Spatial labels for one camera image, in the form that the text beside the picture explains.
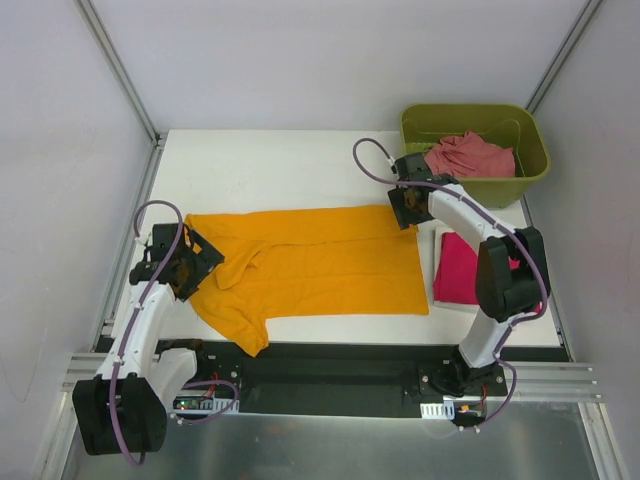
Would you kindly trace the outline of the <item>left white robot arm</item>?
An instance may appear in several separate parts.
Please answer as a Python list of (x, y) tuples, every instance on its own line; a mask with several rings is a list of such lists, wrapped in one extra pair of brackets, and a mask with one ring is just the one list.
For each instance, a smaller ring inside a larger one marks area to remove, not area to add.
[(168, 411), (183, 385), (204, 387), (210, 363), (195, 347), (157, 353), (177, 302), (194, 295), (223, 255), (187, 225), (156, 224), (142, 259), (129, 273), (127, 322), (96, 374), (72, 392), (81, 438), (92, 456), (145, 455), (164, 443)]

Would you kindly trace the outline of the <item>orange t shirt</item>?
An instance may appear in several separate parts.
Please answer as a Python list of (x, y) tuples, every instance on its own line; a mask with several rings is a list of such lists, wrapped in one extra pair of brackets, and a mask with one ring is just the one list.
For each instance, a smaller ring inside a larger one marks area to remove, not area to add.
[(417, 228), (389, 206), (190, 214), (223, 262), (190, 298), (202, 321), (245, 353), (269, 345), (267, 322), (322, 315), (426, 315)]

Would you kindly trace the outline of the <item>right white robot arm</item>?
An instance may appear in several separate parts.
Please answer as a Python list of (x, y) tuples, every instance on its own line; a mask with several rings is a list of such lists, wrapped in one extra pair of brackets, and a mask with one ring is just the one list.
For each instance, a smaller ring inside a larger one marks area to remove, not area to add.
[(542, 235), (534, 227), (502, 223), (452, 176), (433, 174), (420, 154), (393, 160), (391, 170), (398, 180), (388, 197), (400, 228), (439, 220), (477, 255), (479, 310), (451, 359), (429, 374), (440, 394), (473, 394), (494, 374), (513, 328), (546, 308), (550, 285)]

